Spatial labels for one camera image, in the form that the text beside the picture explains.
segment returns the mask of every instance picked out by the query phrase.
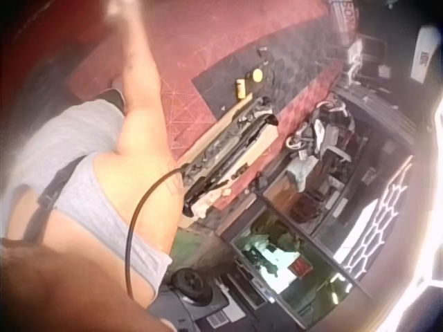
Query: black cable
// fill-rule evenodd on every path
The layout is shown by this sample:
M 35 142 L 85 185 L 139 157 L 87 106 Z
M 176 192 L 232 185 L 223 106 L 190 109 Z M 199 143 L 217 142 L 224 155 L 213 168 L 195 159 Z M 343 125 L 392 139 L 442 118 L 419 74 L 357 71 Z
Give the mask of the black cable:
M 185 169 L 184 166 L 174 169 L 171 172 L 168 172 L 165 175 L 163 175 L 160 179 L 158 179 L 157 182 L 155 182 L 151 186 L 151 188 L 149 188 L 148 191 L 143 195 L 143 197 L 141 198 L 141 200 L 137 204 L 134 214 L 132 215 L 131 223 L 129 224 L 129 230 L 127 233 L 126 250 L 125 250 L 126 290 L 127 290 L 128 296 L 132 299 L 134 299 L 134 296 L 132 294 L 132 284 L 131 284 L 131 248 L 132 248 L 132 238 L 134 237 L 134 229 L 136 227 L 138 215 L 140 214 L 142 207 L 144 206 L 147 199 L 154 192 L 154 190 L 157 189 L 157 187 L 159 185 L 161 185 L 163 182 L 165 182 L 169 177 L 173 176 L 174 174 L 181 173 L 184 169 Z

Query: person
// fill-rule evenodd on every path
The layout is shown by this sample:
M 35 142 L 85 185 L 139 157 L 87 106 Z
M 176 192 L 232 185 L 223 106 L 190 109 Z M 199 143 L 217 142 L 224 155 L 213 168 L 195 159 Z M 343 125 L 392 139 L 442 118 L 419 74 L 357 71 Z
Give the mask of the person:
M 0 326 L 9 331 L 172 332 L 75 253 L 3 239 Z
M 87 258 L 124 288 L 132 214 L 144 193 L 177 164 L 168 147 L 161 81 L 142 4 L 108 2 L 123 41 L 123 95 L 105 91 L 67 109 L 31 137 L 18 153 L 1 198 L 1 223 L 2 237 L 23 239 L 60 170 L 71 168 L 60 195 L 52 198 L 55 204 L 38 240 L 55 252 Z M 156 297 L 171 263 L 168 254 L 182 207 L 183 183 L 177 174 L 155 190 L 138 217 L 131 276 L 134 299 L 143 307 Z

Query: red tile floor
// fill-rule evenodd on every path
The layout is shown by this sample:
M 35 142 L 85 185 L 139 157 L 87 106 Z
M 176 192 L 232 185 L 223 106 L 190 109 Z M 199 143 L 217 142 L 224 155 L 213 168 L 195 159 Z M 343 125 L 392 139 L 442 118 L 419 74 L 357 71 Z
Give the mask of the red tile floor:
M 327 15 L 322 0 L 155 1 L 146 12 L 163 90 L 170 147 L 179 157 L 215 118 L 191 79 L 238 48 L 279 29 Z M 120 40 L 111 35 L 69 78 L 87 100 L 121 71 Z
M 191 79 L 242 46 L 280 29 L 326 17 L 323 0 L 151 0 L 145 13 L 152 51 L 162 78 L 162 103 L 174 156 L 182 155 L 216 121 Z M 120 37 L 100 18 L 100 1 L 35 0 L 33 20 L 9 35 L 4 57 L 2 99 L 10 98 L 39 58 L 56 52 L 66 40 L 96 44 L 92 53 L 66 79 L 71 91 L 88 100 L 120 75 Z M 280 150 L 296 123 L 326 96 L 341 69 L 333 63 L 279 115 L 279 138 L 233 186 L 231 196 L 217 202 L 224 208 L 256 172 Z

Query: black strap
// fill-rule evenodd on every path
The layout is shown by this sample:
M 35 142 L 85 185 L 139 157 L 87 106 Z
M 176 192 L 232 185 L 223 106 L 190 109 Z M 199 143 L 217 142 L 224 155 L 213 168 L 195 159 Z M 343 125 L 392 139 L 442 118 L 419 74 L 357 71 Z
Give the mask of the black strap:
M 37 200 L 39 207 L 30 218 L 23 236 L 23 240 L 29 242 L 39 241 L 40 235 L 43 234 L 49 214 L 54 208 L 55 202 L 60 197 L 64 186 L 68 183 L 73 172 L 75 171 L 75 168 L 84 157 L 86 156 L 81 156 L 71 161 L 68 165 L 63 167 L 55 174 L 53 180 L 49 183 L 48 187 L 44 189 Z

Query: black tire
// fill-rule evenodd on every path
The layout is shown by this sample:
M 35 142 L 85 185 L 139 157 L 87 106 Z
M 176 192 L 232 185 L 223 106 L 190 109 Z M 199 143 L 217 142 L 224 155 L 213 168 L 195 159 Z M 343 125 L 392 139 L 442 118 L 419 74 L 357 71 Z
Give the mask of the black tire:
M 172 285 L 201 306 L 207 306 L 213 300 L 211 286 L 196 270 L 191 268 L 181 268 L 176 271 L 172 276 Z

